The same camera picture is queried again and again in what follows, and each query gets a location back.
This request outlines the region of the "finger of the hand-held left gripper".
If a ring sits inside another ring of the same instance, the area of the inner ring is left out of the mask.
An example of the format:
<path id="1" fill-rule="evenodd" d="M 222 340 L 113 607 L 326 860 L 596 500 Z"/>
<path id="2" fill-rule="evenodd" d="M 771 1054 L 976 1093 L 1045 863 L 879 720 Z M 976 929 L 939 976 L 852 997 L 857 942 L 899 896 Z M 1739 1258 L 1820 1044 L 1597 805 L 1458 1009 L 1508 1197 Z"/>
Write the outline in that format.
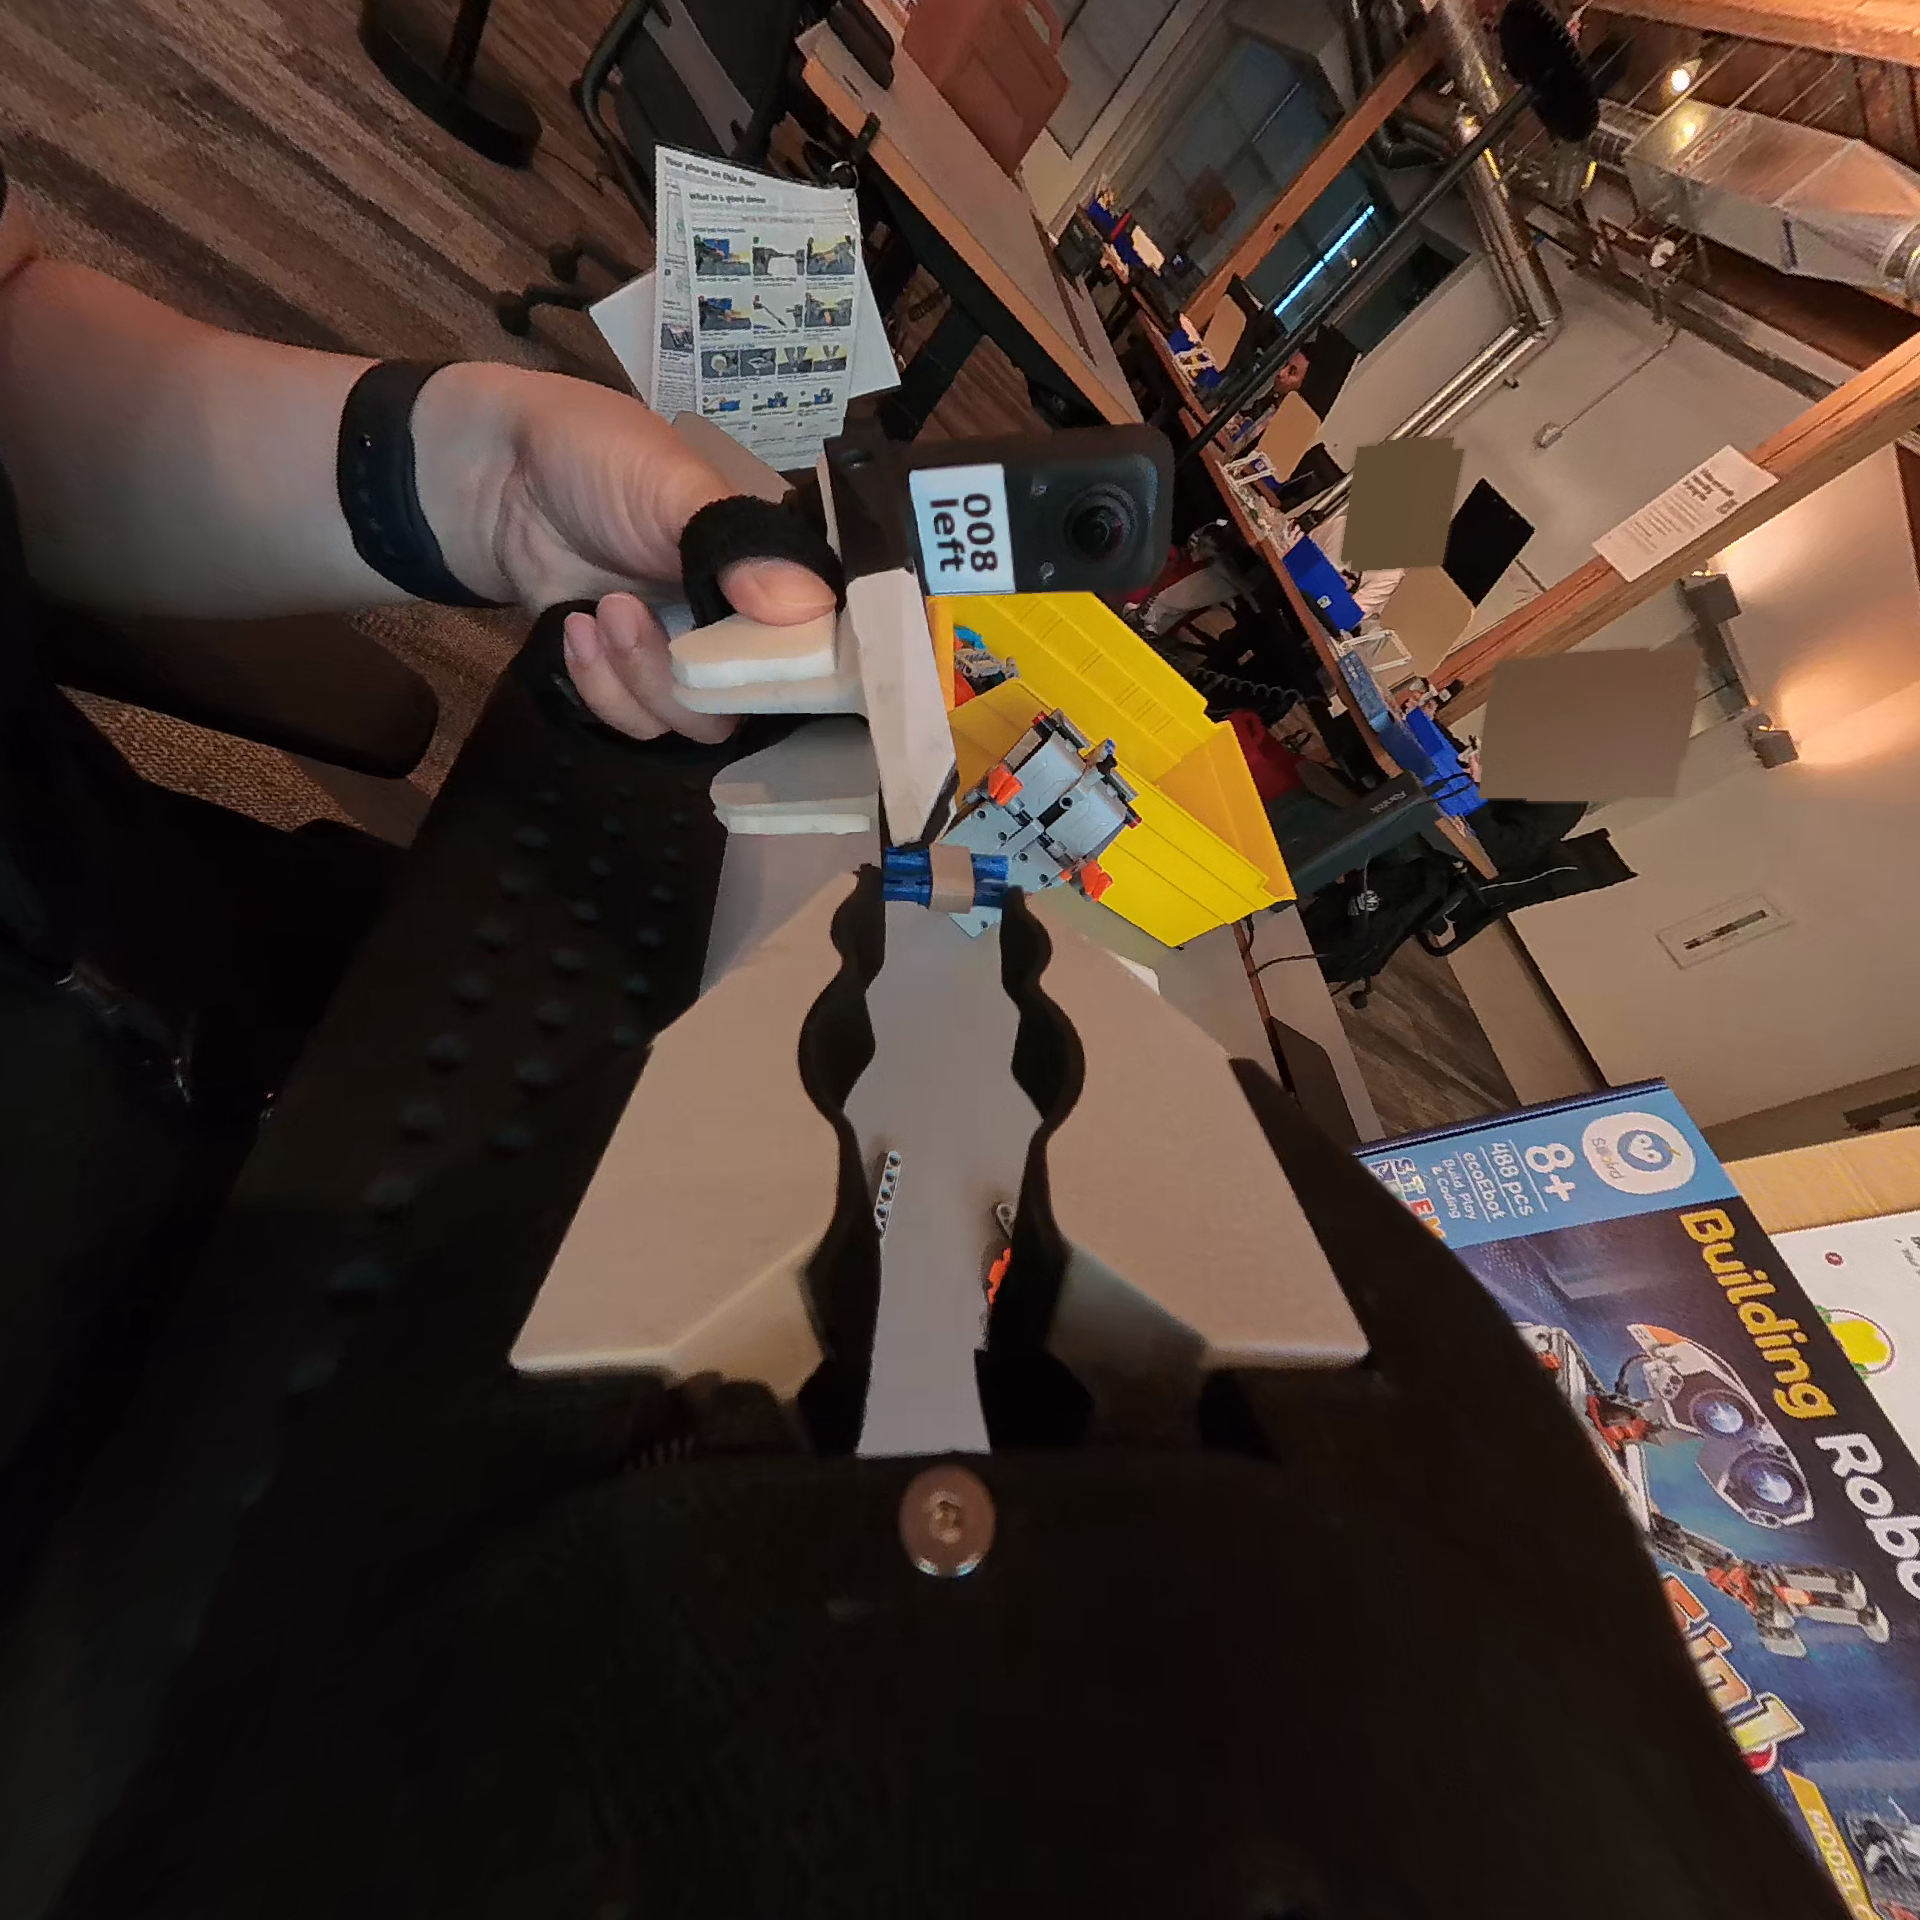
<path id="1" fill-rule="evenodd" d="M 925 594 L 911 571 L 872 572 L 850 582 L 846 618 L 879 757 L 884 841 L 932 846 L 950 823 L 957 751 Z"/>

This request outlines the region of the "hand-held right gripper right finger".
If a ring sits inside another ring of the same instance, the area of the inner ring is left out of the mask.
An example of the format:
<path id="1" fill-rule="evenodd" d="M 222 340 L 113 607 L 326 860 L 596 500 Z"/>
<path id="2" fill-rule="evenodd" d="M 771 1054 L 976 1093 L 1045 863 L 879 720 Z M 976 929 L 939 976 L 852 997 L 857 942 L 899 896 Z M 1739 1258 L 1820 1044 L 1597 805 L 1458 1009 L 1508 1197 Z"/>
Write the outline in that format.
<path id="1" fill-rule="evenodd" d="M 979 1347 L 991 1450 L 1180 1446 L 1221 1377 L 1363 1365 L 1264 1126 L 1298 1119 L 1277 1082 L 1023 895 L 998 947 L 1038 1128 Z"/>

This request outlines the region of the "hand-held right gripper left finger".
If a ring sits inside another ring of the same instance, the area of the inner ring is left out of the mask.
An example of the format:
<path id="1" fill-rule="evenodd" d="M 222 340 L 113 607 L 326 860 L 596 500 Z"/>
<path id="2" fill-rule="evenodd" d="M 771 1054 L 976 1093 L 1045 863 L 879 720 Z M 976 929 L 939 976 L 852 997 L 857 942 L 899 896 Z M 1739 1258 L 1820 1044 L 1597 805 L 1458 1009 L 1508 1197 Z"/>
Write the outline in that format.
<path id="1" fill-rule="evenodd" d="M 523 1377 L 743 1381 L 824 1453 L 872 1392 L 879 867 L 824 883 L 664 1027 L 515 1337 Z"/>

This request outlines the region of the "grey connector with blue pins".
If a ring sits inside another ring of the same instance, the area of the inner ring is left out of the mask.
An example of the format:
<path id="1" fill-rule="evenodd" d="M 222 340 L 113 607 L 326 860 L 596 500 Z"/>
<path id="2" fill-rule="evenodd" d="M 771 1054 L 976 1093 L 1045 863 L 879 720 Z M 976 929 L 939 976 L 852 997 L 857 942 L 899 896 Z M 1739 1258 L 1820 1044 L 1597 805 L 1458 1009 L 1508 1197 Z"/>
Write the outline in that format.
<path id="1" fill-rule="evenodd" d="M 994 924 L 1008 895 L 1008 860 L 950 843 L 888 846 L 882 895 L 888 902 L 912 902 L 959 924 Z"/>

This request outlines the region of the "wood-edged desk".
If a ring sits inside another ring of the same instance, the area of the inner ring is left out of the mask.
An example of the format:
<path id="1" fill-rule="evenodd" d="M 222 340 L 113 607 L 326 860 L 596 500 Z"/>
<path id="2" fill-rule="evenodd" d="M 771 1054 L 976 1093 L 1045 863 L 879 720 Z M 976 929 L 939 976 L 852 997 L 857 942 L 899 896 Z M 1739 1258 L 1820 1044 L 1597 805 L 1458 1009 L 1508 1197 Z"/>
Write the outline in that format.
<path id="1" fill-rule="evenodd" d="M 1137 422 L 1137 401 L 1090 295 L 1059 269 L 1040 215 L 946 95 L 898 52 L 879 87 L 827 24 L 795 44 L 798 79 L 863 150 L 863 179 L 899 221 L 916 260 L 941 283 L 959 326 L 941 326 L 911 364 L 898 401 L 920 430 L 971 349 L 998 349 L 1067 419 Z"/>

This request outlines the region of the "person's left hand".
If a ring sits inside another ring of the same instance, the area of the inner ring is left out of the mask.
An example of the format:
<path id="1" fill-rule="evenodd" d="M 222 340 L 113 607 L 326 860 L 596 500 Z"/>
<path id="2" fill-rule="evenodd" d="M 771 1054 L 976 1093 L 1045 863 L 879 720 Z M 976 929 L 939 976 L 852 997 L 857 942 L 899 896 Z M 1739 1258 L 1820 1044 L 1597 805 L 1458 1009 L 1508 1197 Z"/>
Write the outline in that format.
<path id="1" fill-rule="evenodd" d="M 457 364 L 416 399 L 416 493 L 452 575 L 493 606 L 564 621 L 564 665 L 609 727 L 731 738 L 684 705 L 646 602 L 680 584 L 684 524 L 735 495 L 641 401 L 515 366 Z"/>

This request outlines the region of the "grey orange toy robot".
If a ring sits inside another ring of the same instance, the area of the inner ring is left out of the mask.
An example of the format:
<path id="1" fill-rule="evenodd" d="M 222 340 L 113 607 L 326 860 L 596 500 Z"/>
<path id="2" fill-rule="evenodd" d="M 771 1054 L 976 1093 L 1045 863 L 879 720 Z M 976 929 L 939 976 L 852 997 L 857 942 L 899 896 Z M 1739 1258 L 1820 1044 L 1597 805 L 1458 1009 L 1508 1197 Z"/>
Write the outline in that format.
<path id="1" fill-rule="evenodd" d="M 965 794 L 949 843 L 971 853 L 973 902 L 950 922 L 979 939 L 1002 919 L 1008 895 L 1073 890 L 1102 902 L 1108 848 L 1140 826 L 1140 790 L 1115 764 L 1115 743 L 1083 735 L 1053 709 L 1014 738 Z"/>

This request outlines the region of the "yellow plastic bin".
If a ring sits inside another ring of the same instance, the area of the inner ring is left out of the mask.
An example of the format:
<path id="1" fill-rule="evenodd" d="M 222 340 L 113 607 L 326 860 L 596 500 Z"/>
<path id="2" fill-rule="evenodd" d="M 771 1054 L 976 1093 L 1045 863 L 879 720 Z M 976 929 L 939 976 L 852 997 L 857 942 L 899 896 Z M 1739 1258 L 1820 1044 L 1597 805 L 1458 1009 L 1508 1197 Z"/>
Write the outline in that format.
<path id="1" fill-rule="evenodd" d="M 957 807 L 1040 713 L 1062 709 L 1140 790 L 1102 856 L 1102 906 L 1168 947 L 1291 902 L 1291 878 L 1231 724 L 1095 594 L 939 598 L 935 635 L 1002 667 L 950 713 Z"/>

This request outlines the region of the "black computer monitor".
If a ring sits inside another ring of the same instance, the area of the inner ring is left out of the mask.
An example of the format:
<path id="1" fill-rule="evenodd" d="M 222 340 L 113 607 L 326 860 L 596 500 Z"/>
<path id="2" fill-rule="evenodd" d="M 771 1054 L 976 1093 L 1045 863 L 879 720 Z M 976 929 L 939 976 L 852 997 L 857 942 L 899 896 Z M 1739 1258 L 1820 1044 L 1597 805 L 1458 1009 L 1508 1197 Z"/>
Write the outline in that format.
<path id="1" fill-rule="evenodd" d="M 1431 843 L 1438 835 L 1448 853 L 1445 831 L 1455 823 L 1412 772 L 1347 805 L 1332 805 L 1298 790 L 1288 794 L 1288 805 L 1277 805 L 1274 821 L 1274 841 L 1298 902 L 1318 896 L 1342 878 L 1359 878 L 1414 841 Z"/>

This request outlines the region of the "white paper sheet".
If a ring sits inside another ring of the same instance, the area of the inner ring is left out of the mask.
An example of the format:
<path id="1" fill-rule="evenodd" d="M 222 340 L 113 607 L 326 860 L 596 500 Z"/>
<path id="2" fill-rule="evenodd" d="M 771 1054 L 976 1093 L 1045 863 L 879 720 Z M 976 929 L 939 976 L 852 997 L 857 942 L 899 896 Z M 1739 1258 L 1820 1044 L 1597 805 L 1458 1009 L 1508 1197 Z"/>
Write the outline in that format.
<path id="1" fill-rule="evenodd" d="M 653 352 L 658 340 L 658 274 L 648 270 L 587 306 L 587 317 L 611 347 L 636 399 L 654 406 Z M 898 352 L 884 335 L 868 269 L 857 270 L 852 399 L 879 399 L 899 388 Z"/>

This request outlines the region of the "black jacket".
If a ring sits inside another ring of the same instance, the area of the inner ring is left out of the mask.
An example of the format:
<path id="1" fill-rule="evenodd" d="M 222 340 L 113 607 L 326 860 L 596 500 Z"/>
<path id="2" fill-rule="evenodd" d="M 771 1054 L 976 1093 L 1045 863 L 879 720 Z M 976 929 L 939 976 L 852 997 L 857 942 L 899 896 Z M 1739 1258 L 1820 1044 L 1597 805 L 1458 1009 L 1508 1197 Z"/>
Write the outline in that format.
<path id="1" fill-rule="evenodd" d="M 1483 883 L 1495 919 L 1636 878 L 1609 831 L 1583 826 L 1587 815 L 1591 805 L 1489 802 L 1469 819 L 1469 831 L 1498 870 Z"/>

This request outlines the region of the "black wristband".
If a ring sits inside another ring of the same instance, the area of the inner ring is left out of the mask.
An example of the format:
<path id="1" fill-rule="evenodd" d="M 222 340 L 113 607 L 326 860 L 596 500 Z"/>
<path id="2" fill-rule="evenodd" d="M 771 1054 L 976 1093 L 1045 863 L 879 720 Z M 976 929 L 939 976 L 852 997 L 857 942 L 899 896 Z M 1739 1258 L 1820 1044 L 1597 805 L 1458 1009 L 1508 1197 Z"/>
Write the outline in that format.
<path id="1" fill-rule="evenodd" d="M 355 375 L 337 426 L 337 503 L 355 557 L 415 602 L 499 611 L 446 563 L 420 495 L 415 415 L 449 364 L 384 361 Z"/>

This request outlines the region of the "dark chair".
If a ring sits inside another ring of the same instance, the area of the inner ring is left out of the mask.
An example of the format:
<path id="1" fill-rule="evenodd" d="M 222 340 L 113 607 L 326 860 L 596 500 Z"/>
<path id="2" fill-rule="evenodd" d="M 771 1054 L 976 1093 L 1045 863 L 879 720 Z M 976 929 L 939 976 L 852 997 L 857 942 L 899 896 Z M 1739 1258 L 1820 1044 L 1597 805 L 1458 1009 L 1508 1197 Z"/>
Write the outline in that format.
<path id="1" fill-rule="evenodd" d="M 373 778 L 415 775 L 439 727 L 433 683 L 343 614 L 49 621 L 66 690 Z"/>

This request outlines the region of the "black round-base stand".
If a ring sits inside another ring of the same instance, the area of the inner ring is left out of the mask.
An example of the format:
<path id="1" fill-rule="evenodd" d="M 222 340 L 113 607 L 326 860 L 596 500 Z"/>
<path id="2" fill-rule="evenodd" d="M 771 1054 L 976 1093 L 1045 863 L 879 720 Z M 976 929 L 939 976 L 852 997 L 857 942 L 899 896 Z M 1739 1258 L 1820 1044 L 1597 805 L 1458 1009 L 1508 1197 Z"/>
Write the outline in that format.
<path id="1" fill-rule="evenodd" d="M 541 116 L 482 65 L 493 4 L 454 4 L 449 27 L 429 4 L 358 4 L 355 38 L 375 74 L 470 152 L 524 171 L 541 150 Z"/>

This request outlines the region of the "white wall notice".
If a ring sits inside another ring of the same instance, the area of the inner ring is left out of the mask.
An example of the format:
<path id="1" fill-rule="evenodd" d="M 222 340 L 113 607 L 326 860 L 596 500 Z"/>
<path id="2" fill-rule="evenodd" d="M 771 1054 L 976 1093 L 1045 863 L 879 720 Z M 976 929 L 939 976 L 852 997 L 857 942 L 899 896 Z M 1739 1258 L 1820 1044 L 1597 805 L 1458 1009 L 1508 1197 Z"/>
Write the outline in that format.
<path id="1" fill-rule="evenodd" d="M 1778 477 L 1749 456 L 1721 449 L 1604 535 L 1594 555 L 1620 580 L 1643 580 L 1774 486 Z"/>

